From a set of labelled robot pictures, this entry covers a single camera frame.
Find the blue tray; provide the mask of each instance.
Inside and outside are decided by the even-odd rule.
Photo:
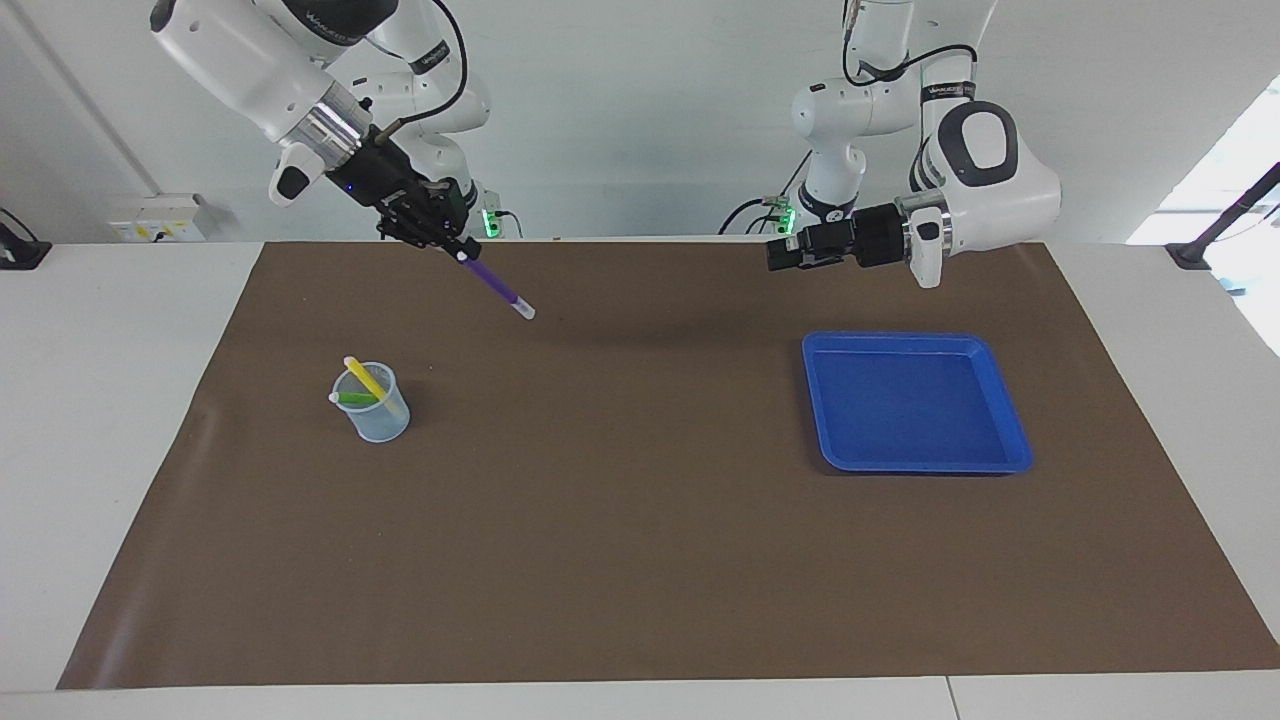
[[[991,347],[968,334],[804,340],[822,454],[851,473],[1009,475],[1032,466]]]

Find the brown paper mat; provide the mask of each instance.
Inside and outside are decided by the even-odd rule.
[[[266,247],[59,687],[1280,666],[1043,247],[929,292],[758,246],[486,259],[536,322],[435,252]],[[831,470],[819,329],[982,336],[1036,469]],[[401,377],[390,445],[325,400],[347,354]]]

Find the purple marker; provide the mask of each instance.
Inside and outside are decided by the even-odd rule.
[[[458,263],[462,263],[466,269],[471,270],[471,274],[484,281],[486,286],[500,295],[502,299],[507,301],[507,305],[515,307],[516,313],[520,313],[520,316],[524,319],[532,320],[538,314],[538,310],[534,310],[532,305],[526,302],[524,297],[516,295],[516,291],[507,287],[507,283],[502,282],[502,278],[495,275],[493,270],[490,270],[489,266],[480,260],[472,260],[471,258],[467,258],[466,252],[458,252]]]

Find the white wall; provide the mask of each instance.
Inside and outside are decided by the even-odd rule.
[[[329,187],[292,210],[268,204],[275,150],[160,51],[146,23],[152,0],[13,1],[161,188],[202,193],[227,237],[371,237],[370,214]],[[922,12],[931,1],[938,12],[983,5],[922,0]],[[476,176],[536,236],[714,232],[739,201],[786,181],[806,149],[790,128],[791,96],[838,72],[833,0],[451,5],[495,99],[490,124],[460,141]],[[979,94],[1006,105],[1062,174],[1066,206],[1053,238],[1123,241],[1280,73],[1274,0],[1222,8],[1190,0],[997,8]],[[387,61],[358,49],[335,74]],[[14,122],[8,97],[6,124]],[[906,132],[865,143],[873,176],[864,200],[904,190],[914,142]],[[101,178],[58,174],[88,197],[110,192]]]
[[[0,206],[41,240],[108,242],[101,222],[119,173],[0,24]],[[0,219],[13,227],[9,220]]]

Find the white table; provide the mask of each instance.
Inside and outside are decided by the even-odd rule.
[[[54,693],[260,251],[60,246],[0,274],[0,717],[1280,717],[1280,671]],[[1280,359],[1161,249],[1052,252],[1280,635]]]

